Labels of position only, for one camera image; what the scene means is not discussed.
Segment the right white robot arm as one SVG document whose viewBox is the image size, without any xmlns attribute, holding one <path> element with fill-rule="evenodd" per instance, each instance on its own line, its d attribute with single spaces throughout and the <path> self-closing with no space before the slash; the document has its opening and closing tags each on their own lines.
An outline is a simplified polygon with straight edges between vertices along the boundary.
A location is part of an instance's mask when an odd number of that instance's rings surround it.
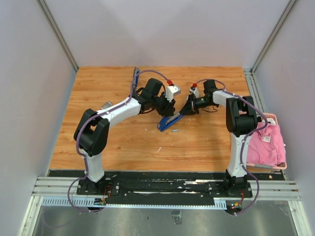
<svg viewBox="0 0 315 236">
<path fill-rule="evenodd" d="M 223 184 L 216 191 L 229 197 L 252 197 L 246 167 L 249 142 L 258 125 L 257 109 L 251 96 L 239 96 L 217 88 L 217 80 L 203 79 L 194 83 L 180 114 L 192 116 L 209 106 L 225 107 L 225 123 L 231 135 L 231 156 Z"/>
</svg>

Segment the blue stapler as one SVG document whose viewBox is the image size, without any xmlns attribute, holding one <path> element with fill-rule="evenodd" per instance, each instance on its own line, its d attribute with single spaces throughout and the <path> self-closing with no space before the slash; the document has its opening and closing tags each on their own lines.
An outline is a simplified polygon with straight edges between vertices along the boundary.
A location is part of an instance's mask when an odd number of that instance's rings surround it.
<svg viewBox="0 0 315 236">
<path fill-rule="evenodd" d="M 181 120 L 183 117 L 184 116 L 181 115 L 179 112 L 170 117 L 162 117 L 162 119 L 157 125 L 157 128 L 160 132 L 163 132 L 164 130 L 168 129 L 173 124 Z"/>
<path fill-rule="evenodd" d="M 132 81 L 132 93 L 131 93 L 131 95 L 133 95 L 136 92 L 136 90 L 137 90 L 138 80 L 139 80 L 139 73 L 140 73 L 140 69 L 138 67 L 135 67 L 134 71 L 133 71 L 133 81 Z"/>
</svg>

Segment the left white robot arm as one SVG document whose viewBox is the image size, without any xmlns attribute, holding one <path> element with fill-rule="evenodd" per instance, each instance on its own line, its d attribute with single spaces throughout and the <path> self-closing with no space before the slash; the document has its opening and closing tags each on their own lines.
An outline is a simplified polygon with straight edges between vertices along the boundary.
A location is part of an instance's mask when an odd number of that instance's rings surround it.
<svg viewBox="0 0 315 236">
<path fill-rule="evenodd" d="M 133 91 L 122 102 L 103 110 L 87 109 L 83 113 L 74 140 L 78 154 L 84 159 L 84 180 L 90 191 L 98 195 L 105 190 L 101 154 L 107 145 L 110 129 L 125 119 L 148 111 L 157 111 L 162 117 L 174 115 L 174 97 L 180 92 L 172 82 L 165 87 L 161 81 L 150 78 L 144 87 Z"/>
</svg>

